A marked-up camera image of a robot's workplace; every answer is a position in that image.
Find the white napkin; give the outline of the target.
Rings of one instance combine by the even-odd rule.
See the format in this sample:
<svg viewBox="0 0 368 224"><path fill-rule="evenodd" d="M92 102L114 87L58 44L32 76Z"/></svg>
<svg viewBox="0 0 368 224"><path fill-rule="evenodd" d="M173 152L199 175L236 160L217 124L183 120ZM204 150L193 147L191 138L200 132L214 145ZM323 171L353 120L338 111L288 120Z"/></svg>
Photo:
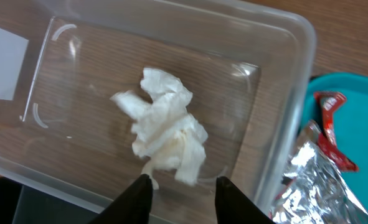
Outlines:
<svg viewBox="0 0 368 224"><path fill-rule="evenodd" d="M177 181L196 185L206 159L208 134L187 111L192 92L179 78L151 67L144 68L140 87L151 97L151 103L133 91L115 93L110 100L134 121L133 153L149 159L141 172L152 176L155 170L174 170Z"/></svg>

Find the foil wrapper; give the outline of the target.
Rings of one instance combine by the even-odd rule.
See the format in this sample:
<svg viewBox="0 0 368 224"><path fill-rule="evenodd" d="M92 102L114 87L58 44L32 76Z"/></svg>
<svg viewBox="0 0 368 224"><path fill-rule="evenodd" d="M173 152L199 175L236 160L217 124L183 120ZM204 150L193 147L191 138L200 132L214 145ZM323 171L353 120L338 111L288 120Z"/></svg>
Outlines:
<svg viewBox="0 0 368 224"><path fill-rule="evenodd" d="M274 199L270 218L275 223L368 223L368 211L316 144L320 133L313 120L301 130L283 172L285 188Z"/></svg>

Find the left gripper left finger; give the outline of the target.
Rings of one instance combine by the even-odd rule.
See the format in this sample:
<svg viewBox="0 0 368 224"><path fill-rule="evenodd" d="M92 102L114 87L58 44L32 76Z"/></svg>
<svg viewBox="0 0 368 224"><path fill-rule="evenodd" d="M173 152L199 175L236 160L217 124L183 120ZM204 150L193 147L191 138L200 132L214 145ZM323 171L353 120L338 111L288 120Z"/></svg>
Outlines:
<svg viewBox="0 0 368 224"><path fill-rule="evenodd" d="M152 201L152 180L141 174L89 224L148 224Z"/></svg>

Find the small red sauce packet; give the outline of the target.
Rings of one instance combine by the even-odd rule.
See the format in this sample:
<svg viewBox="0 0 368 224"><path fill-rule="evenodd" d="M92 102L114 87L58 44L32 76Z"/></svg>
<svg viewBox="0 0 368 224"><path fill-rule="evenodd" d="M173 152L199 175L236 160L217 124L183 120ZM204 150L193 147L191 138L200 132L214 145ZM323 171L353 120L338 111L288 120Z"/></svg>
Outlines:
<svg viewBox="0 0 368 224"><path fill-rule="evenodd" d="M347 101L338 91L316 91L313 94L321 110L323 134L318 136L320 150L344 172L358 172L359 167L351 161L337 146L334 128L334 113Z"/></svg>

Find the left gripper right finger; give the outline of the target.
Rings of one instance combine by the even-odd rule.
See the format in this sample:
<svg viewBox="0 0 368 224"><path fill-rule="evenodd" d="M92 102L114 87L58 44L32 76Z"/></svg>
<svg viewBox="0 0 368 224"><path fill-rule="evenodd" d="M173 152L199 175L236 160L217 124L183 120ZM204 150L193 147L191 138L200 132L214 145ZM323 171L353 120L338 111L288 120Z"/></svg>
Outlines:
<svg viewBox="0 0 368 224"><path fill-rule="evenodd" d="M216 180L215 211L218 224L275 224L225 176Z"/></svg>

